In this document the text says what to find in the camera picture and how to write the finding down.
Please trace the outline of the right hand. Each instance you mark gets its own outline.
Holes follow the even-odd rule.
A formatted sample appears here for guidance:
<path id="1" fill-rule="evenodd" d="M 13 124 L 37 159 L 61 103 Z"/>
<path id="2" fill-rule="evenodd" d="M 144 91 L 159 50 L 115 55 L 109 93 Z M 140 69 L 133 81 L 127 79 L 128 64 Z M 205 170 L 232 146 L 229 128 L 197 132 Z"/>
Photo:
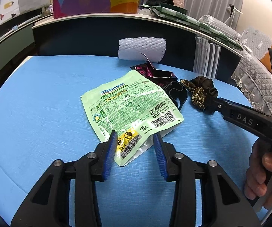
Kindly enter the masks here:
<path id="1" fill-rule="evenodd" d="M 252 146 L 249 156 L 249 168 L 246 171 L 246 181 L 244 186 L 244 194 L 254 200 L 256 197 L 265 196 L 268 192 L 266 184 L 266 172 L 272 172 L 272 153 L 263 152 L 263 149 L 268 145 L 262 139 L 257 139 Z M 272 191 L 263 205 L 265 209 L 272 207 Z"/>

